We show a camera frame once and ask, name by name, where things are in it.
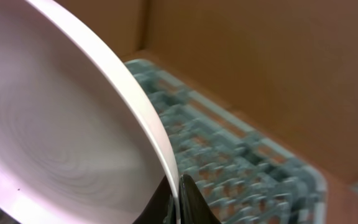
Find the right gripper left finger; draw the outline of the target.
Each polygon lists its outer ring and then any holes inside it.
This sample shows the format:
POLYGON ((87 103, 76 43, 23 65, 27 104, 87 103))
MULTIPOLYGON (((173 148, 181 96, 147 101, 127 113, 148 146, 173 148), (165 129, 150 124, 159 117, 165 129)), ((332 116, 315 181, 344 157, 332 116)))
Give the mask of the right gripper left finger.
POLYGON ((175 224, 175 202, 166 176, 133 224, 175 224))

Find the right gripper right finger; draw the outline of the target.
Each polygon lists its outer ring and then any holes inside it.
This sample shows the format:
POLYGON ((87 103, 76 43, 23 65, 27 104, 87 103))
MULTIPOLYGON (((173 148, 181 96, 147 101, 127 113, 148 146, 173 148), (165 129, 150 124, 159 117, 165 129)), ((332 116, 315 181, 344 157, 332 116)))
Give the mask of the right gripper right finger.
POLYGON ((221 224, 188 174, 180 177, 179 203, 181 224, 221 224))

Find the large pink plate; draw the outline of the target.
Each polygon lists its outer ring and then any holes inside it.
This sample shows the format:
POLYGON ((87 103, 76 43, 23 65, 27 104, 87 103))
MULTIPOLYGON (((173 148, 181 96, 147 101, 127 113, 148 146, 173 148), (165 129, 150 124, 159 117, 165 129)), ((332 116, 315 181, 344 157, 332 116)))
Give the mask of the large pink plate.
POLYGON ((55 1, 0 1, 0 208, 20 223, 132 223, 161 180, 163 124, 135 77, 55 1))

